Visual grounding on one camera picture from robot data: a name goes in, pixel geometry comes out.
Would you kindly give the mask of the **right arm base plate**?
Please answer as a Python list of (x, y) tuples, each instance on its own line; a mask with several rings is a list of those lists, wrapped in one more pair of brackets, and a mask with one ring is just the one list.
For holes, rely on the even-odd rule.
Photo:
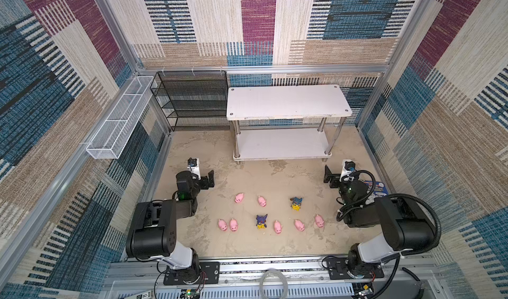
[(321, 264), (328, 271), (331, 280), (376, 280), (385, 277), (381, 264), (377, 263), (365, 263), (357, 259), (349, 263), (347, 257), (330, 255), (324, 257)]

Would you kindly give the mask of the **purple yellow toy figure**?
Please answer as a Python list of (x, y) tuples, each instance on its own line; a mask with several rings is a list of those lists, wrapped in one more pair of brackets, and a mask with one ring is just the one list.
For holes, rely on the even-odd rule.
[(267, 227), (267, 217), (268, 217), (268, 214), (257, 215), (256, 216), (257, 228), (258, 229), (266, 229), (266, 227)]

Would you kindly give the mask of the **blue yellow toy figure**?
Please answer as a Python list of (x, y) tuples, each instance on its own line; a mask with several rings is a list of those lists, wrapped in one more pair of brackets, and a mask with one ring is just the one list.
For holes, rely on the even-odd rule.
[(299, 211), (302, 206), (303, 198), (293, 197), (293, 198), (290, 198), (290, 201), (292, 203), (291, 204), (292, 210)]

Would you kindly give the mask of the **blue picture book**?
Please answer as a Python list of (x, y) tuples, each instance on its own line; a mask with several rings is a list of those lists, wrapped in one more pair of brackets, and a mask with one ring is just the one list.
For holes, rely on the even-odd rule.
[[(368, 192), (370, 191), (370, 188), (373, 186), (373, 182), (369, 180), (362, 180), (365, 184), (368, 185)], [(374, 191), (369, 195), (369, 199), (375, 199), (378, 197), (385, 197), (388, 195), (388, 189), (387, 186), (381, 182), (376, 181), (376, 185), (374, 186)]]

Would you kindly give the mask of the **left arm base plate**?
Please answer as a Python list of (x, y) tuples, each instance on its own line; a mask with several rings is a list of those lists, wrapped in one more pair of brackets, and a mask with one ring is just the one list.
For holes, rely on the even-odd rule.
[(164, 286), (190, 285), (197, 286), (204, 283), (218, 284), (220, 275), (220, 263), (210, 261), (200, 263), (199, 266), (192, 266), (188, 269), (171, 270), (167, 269), (164, 275)]

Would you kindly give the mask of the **pink pig toy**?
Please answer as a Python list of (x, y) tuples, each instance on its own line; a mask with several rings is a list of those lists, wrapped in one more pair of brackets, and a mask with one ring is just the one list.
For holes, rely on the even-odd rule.
[(325, 221), (324, 219), (322, 218), (321, 215), (317, 214), (315, 217), (314, 217), (314, 220), (315, 220), (315, 223), (316, 223), (316, 226), (319, 227), (319, 228), (323, 228), (325, 226)]
[(298, 219), (296, 219), (296, 220), (294, 221), (294, 225), (295, 225), (296, 229), (297, 229), (298, 231), (300, 231), (300, 232), (303, 232), (303, 231), (305, 230), (305, 225), (304, 225), (304, 223), (303, 223), (302, 221), (298, 220)]
[(257, 201), (258, 201), (260, 206), (262, 206), (262, 207), (266, 207), (267, 206), (267, 201), (266, 201), (266, 199), (264, 197), (259, 196), (257, 198)]
[(245, 197), (244, 193), (238, 193), (235, 196), (234, 202), (235, 203), (241, 203), (243, 201), (244, 197)]
[(227, 231), (228, 230), (228, 224), (225, 220), (222, 220), (220, 219), (218, 221), (218, 227), (219, 229), (221, 229), (223, 232)]
[(230, 230), (236, 232), (238, 230), (238, 221), (235, 218), (230, 220)]
[(279, 221), (276, 220), (274, 222), (273, 227), (274, 227), (274, 231), (275, 231), (276, 234), (280, 234), (282, 232), (283, 227), (282, 227), (282, 224)]

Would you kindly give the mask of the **clear tubing coil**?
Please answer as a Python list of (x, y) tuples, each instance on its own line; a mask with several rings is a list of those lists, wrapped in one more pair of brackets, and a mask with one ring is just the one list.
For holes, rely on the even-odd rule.
[(275, 276), (281, 281), (282, 286), (283, 286), (283, 291), (282, 291), (282, 294), (280, 295), (279, 298), (286, 299), (288, 297), (288, 290), (289, 290), (288, 281), (287, 281), (287, 278), (284, 276), (284, 274), (281, 271), (276, 270), (276, 269), (268, 269), (266, 272), (264, 272), (262, 274), (261, 278), (259, 279), (259, 293), (260, 293), (262, 299), (268, 299), (268, 296), (264, 290), (264, 285), (265, 285), (265, 280), (267, 279), (267, 277), (269, 275)]

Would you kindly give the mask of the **white two-tier shelf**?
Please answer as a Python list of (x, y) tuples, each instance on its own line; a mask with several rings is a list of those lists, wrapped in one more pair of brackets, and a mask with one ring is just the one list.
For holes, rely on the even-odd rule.
[[(229, 88), (226, 118), (234, 130), (234, 160), (326, 160), (352, 114), (338, 85)], [(240, 128), (242, 121), (315, 118), (317, 127)]]

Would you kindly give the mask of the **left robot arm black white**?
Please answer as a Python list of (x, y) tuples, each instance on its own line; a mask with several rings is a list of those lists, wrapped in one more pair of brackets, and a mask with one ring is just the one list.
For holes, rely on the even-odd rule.
[(193, 217), (197, 195), (214, 187), (214, 172), (198, 176), (188, 170), (176, 175), (177, 191), (170, 200), (152, 200), (136, 205), (128, 231), (126, 254), (139, 262), (155, 261), (165, 266), (164, 285), (217, 284), (220, 264), (201, 263), (197, 252), (177, 240), (177, 221)]

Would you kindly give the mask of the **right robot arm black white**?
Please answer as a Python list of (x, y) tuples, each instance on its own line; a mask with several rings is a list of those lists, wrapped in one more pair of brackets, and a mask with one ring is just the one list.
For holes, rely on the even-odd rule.
[(381, 234), (351, 246), (346, 256), (327, 256), (324, 268), (332, 280), (383, 277), (382, 264), (426, 253), (439, 245), (442, 225), (422, 199), (393, 193), (377, 196), (374, 175), (345, 160), (341, 173), (324, 169), (324, 183), (339, 192), (337, 222), (349, 228), (381, 227)]

